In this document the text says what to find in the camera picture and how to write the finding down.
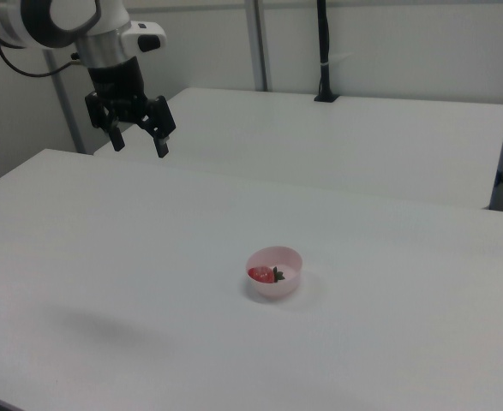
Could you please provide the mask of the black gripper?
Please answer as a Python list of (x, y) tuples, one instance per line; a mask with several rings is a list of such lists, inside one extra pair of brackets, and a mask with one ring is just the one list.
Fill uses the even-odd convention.
[(158, 157), (164, 158), (169, 153), (167, 141), (177, 126), (164, 96), (147, 99), (137, 58), (87, 71), (94, 87), (85, 97), (91, 124), (109, 137), (114, 151), (125, 147), (118, 122), (128, 122), (144, 129), (153, 138)]

